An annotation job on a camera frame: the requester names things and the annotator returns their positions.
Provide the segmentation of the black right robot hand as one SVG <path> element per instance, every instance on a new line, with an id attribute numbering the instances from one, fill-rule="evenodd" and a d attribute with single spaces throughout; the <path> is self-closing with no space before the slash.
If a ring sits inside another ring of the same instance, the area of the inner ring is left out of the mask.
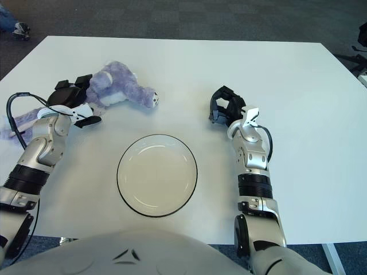
<path id="1" fill-rule="evenodd" d="M 209 120 L 212 123 L 230 127 L 239 120 L 244 127 L 248 125 L 259 127 L 256 122 L 258 116 L 258 107 L 246 106 L 243 98 L 226 86 L 216 90 L 210 100 Z"/>

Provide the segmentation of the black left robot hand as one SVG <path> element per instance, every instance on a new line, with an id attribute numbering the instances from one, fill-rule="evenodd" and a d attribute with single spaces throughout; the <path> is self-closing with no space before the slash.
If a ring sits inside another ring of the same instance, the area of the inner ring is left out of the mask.
<path id="1" fill-rule="evenodd" d="M 72 124 L 79 128 L 101 122 L 101 117 L 95 116 L 93 108 L 86 103 L 91 78 L 92 75 L 87 74 L 79 76 L 74 83 L 59 81 L 48 97 L 48 110 L 68 116 Z"/>

